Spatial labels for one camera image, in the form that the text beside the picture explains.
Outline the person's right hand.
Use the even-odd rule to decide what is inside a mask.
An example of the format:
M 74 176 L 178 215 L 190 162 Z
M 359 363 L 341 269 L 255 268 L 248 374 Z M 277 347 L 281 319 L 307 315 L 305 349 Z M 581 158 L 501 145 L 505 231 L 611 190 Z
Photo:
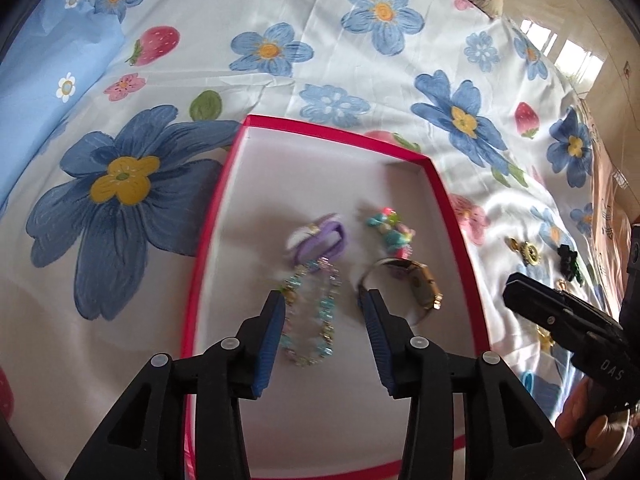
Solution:
M 588 405 L 596 392 L 597 385 L 590 378 L 584 377 L 564 402 L 554 424 L 560 437 L 567 443 L 576 434 L 578 425 L 588 419 Z M 588 457 L 578 460 L 578 463 L 586 467 L 586 478 L 605 479 L 625 453 L 631 451 L 632 442 L 638 435 L 639 410 L 600 414 L 594 418 L 585 432 Z

